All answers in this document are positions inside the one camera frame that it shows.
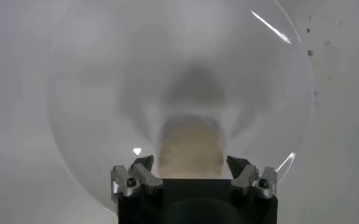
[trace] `screw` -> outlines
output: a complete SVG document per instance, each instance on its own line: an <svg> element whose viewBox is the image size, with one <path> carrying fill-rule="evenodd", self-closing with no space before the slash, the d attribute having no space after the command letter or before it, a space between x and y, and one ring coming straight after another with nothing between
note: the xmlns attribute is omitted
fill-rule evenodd
<svg viewBox="0 0 359 224"><path fill-rule="evenodd" d="M129 179L126 181L126 185L127 185L128 187L134 187L134 186L136 186L136 184L137 184L137 180L136 180L135 178L133 178L133 177L129 178Z"/></svg>
<svg viewBox="0 0 359 224"><path fill-rule="evenodd" d="M268 188L269 187L269 181L262 178L259 180L259 183L258 185L261 187L261 188Z"/></svg>

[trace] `clear plastic dome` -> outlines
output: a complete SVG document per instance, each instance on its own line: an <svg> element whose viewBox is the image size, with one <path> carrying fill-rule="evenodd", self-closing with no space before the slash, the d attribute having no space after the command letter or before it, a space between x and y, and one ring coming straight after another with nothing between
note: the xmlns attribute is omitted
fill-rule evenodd
<svg viewBox="0 0 359 224"><path fill-rule="evenodd" d="M307 60L276 1L82 1L51 49L52 131L72 174L110 209L112 167L157 158L178 116L209 119L224 155L281 178L310 123Z"/></svg>

